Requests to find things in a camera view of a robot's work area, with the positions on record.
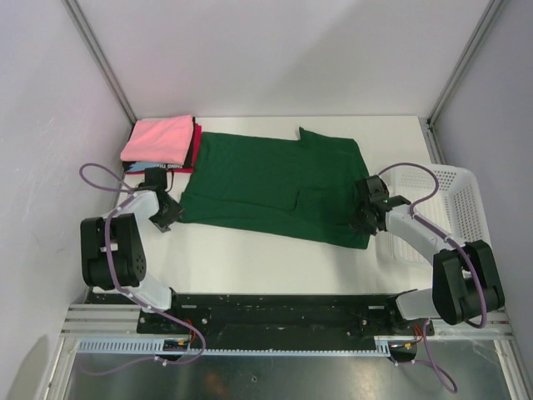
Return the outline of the white perforated plastic basket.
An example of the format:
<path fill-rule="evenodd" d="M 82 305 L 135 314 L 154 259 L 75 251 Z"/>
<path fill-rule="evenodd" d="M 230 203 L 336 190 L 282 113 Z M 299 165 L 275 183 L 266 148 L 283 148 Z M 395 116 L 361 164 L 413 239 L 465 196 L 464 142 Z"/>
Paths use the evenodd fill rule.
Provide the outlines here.
<path fill-rule="evenodd" d="M 393 230 L 380 232 L 376 237 L 377 255 L 382 260 L 428 268 L 435 254 L 453 248 L 446 238 L 460 245 L 491 242 L 481 192 L 471 171 L 441 164 L 419 168 L 400 165 L 387 168 L 379 175 L 390 195 L 401 195 L 412 203 L 422 198 L 424 201 L 415 206 L 415 214 L 443 232 L 439 236 L 406 215 L 408 236 L 415 239 L 411 244 L 400 235 L 401 220 L 395 217 Z"/>

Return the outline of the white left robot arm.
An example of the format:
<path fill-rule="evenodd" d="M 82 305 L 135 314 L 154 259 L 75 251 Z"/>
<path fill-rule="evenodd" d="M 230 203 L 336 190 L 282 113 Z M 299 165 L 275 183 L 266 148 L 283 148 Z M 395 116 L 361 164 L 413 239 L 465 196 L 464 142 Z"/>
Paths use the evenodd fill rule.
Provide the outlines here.
<path fill-rule="evenodd" d="M 158 167 L 144 172 L 137 187 L 122 182 L 126 198 L 110 212 L 80 223 L 83 281 L 103 291 L 117 291 L 154 312 L 155 323 L 166 333 L 178 331 L 183 311 L 172 305 L 172 289 L 147 270 L 142 237 L 151 230 L 170 231 L 183 208 L 169 193 L 167 172 Z"/>

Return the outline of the right aluminium frame post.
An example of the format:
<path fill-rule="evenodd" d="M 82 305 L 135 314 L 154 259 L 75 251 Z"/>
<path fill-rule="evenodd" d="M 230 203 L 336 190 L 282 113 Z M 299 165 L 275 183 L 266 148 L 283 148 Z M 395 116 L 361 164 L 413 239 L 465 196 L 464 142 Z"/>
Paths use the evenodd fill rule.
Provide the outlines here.
<path fill-rule="evenodd" d="M 432 107 L 426 122 L 430 128 L 433 128 L 438 122 L 447 103 L 452 99 L 455 91 L 459 87 L 461 80 L 466 75 L 469 67 L 474 62 L 477 53 L 481 50 L 484 42 L 489 36 L 491 29 L 496 24 L 499 16 L 509 2 L 506 0 L 490 0 L 479 21 L 477 22 L 472 34 L 470 35 L 451 75 L 446 80 L 445 86 L 441 90 L 435 105 Z"/>

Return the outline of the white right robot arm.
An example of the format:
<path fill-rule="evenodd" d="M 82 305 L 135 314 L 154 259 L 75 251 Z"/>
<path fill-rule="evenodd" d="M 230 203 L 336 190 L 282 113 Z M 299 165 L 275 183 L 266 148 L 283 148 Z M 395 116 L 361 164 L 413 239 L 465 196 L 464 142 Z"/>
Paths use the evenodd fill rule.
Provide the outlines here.
<path fill-rule="evenodd" d="M 454 237 L 416 211 L 416 202 L 389 194 L 377 175 L 356 182 L 359 202 L 351 227 L 356 233 L 387 232 L 414 248 L 432 267 L 431 288 L 396 296 L 384 323 L 403 334 L 418 318 L 440 318 L 449 325 L 483 328 L 488 313 L 503 307 L 505 296 L 491 246 Z"/>

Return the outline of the aluminium frame post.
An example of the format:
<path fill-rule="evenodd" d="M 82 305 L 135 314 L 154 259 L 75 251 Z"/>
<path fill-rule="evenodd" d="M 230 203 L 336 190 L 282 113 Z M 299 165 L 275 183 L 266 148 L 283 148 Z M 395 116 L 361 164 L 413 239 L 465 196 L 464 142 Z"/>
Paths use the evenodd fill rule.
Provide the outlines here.
<path fill-rule="evenodd" d="M 433 128 L 438 122 L 447 103 L 452 99 L 455 91 L 459 87 L 461 80 L 466 75 L 469 67 L 474 62 L 477 53 L 481 50 L 484 42 L 489 36 L 491 29 L 496 24 L 499 16 L 509 2 L 506 0 L 490 0 L 479 21 L 477 22 L 472 34 L 470 35 L 451 75 L 446 80 L 445 86 L 441 90 L 435 105 L 432 107 L 426 122 L 430 128 Z"/>
<path fill-rule="evenodd" d="M 80 38 L 86 45 L 92 60 L 102 74 L 102 78 L 117 101 L 117 104 L 120 106 L 127 120 L 131 124 L 134 124 L 137 121 L 137 116 L 127 99 L 126 93 L 122 89 L 122 85 L 117 79 L 117 75 L 113 71 L 111 63 L 107 59 L 90 22 L 82 10 L 80 2 L 76 0 L 62 0 L 61 3 L 67 11 L 68 16 L 71 18 L 74 27 L 77 29 Z"/>

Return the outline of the left aluminium frame post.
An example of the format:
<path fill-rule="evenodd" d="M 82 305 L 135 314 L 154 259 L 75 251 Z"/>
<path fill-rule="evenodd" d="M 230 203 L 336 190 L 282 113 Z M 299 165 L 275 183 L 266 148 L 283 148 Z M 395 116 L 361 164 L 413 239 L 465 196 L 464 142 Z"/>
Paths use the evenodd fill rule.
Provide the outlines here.
<path fill-rule="evenodd" d="M 131 124 L 134 124 L 137 121 L 137 116 L 127 99 L 126 93 L 122 89 L 122 85 L 117 79 L 117 75 L 113 71 L 111 63 L 107 59 L 90 22 L 82 10 L 80 2 L 76 0 L 62 0 L 61 3 L 67 11 L 68 16 L 71 18 L 74 27 L 77 29 L 80 38 L 86 45 L 92 60 L 102 74 L 102 78 L 117 101 L 117 104 L 120 106 L 127 120 Z"/>

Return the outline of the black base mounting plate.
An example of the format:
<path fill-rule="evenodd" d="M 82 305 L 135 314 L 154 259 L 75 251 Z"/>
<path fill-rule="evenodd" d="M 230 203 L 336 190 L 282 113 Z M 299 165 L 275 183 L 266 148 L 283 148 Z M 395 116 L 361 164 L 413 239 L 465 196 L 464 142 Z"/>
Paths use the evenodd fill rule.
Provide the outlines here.
<path fill-rule="evenodd" d="M 179 319 L 204 336 L 225 328 L 340 328 L 362 337 L 420 334 L 424 318 L 405 318 L 394 296 L 173 294 L 163 317 L 142 312 L 140 333 L 184 333 Z"/>

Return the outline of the green t shirt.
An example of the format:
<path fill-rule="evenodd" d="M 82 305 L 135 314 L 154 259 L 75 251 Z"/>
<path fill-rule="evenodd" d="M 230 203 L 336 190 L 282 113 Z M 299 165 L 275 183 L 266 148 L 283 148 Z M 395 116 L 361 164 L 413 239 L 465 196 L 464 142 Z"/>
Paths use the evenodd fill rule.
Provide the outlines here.
<path fill-rule="evenodd" d="M 301 128 L 296 140 L 205 132 L 182 192 L 182 223 L 367 248 L 351 227 L 356 182 L 369 172 L 357 142 Z"/>

